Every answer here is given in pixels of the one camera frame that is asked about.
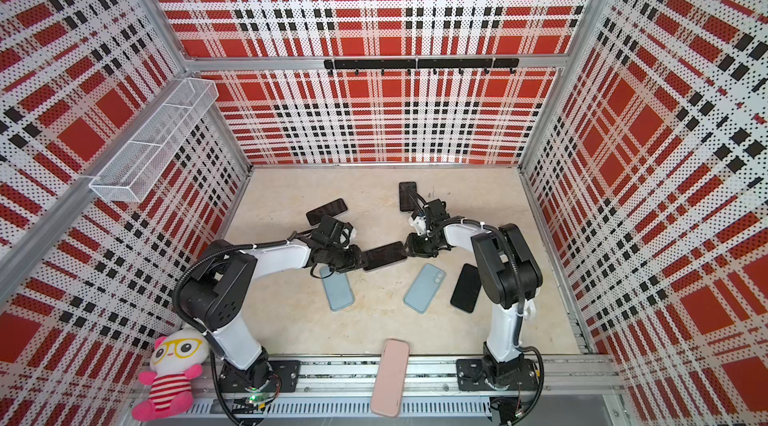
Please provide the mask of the black phone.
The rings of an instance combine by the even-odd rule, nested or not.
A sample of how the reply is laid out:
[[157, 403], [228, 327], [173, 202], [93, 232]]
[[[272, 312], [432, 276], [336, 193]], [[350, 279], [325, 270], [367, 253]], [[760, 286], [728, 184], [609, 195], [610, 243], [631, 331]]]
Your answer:
[[363, 267], [366, 272], [387, 267], [405, 261], [408, 258], [404, 244], [395, 241], [377, 248], [364, 251], [362, 254]]
[[417, 183], [412, 181], [400, 182], [398, 184], [399, 210], [401, 212], [412, 213], [417, 209], [418, 200]]
[[464, 264], [450, 298], [450, 304], [460, 311], [472, 314], [480, 290], [481, 280], [478, 268], [471, 264]]
[[322, 206], [314, 208], [306, 213], [306, 218], [311, 226], [318, 225], [325, 216], [335, 217], [345, 213], [348, 207], [343, 198], [337, 198]]

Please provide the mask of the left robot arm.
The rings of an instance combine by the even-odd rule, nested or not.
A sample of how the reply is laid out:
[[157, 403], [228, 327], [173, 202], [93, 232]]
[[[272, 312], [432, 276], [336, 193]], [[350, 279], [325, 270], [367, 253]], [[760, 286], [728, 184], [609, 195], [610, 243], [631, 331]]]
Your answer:
[[351, 224], [324, 216], [313, 229], [279, 241], [235, 245], [217, 240], [182, 274], [172, 293], [173, 308], [218, 357], [245, 371], [263, 353], [241, 314], [250, 286], [262, 277], [305, 268], [318, 278], [320, 265], [330, 273], [362, 269], [369, 260], [354, 237]]

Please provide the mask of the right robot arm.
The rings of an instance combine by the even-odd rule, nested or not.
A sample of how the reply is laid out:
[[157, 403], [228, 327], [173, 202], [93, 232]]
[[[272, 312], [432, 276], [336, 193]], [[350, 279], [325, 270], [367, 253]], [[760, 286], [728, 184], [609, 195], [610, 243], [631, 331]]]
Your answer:
[[414, 231], [405, 242], [410, 257], [432, 258], [461, 248], [474, 254], [483, 291], [494, 304], [484, 350], [497, 363], [508, 363], [524, 352], [521, 332], [543, 275], [515, 224], [500, 227], [451, 217], [440, 199], [425, 201], [417, 195], [409, 224]]

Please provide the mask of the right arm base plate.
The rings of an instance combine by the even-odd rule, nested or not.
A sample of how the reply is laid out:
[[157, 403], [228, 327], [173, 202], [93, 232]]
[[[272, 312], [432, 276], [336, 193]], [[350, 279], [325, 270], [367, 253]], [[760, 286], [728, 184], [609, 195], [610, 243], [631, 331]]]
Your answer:
[[497, 362], [491, 356], [459, 359], [456, 375], [460, 391], [534, 391], [538, 387], [536, 363], [518, 356]]

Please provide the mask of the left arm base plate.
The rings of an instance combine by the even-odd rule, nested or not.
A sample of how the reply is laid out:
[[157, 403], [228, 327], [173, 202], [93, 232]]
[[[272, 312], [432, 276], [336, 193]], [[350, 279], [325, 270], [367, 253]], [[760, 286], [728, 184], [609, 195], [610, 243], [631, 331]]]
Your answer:
[[257, 360], [247, 370], [238, 370], [224, 361], [217, 373], [223, 393], [292, 393], [296, 390], [301, 362], [297, 360]]

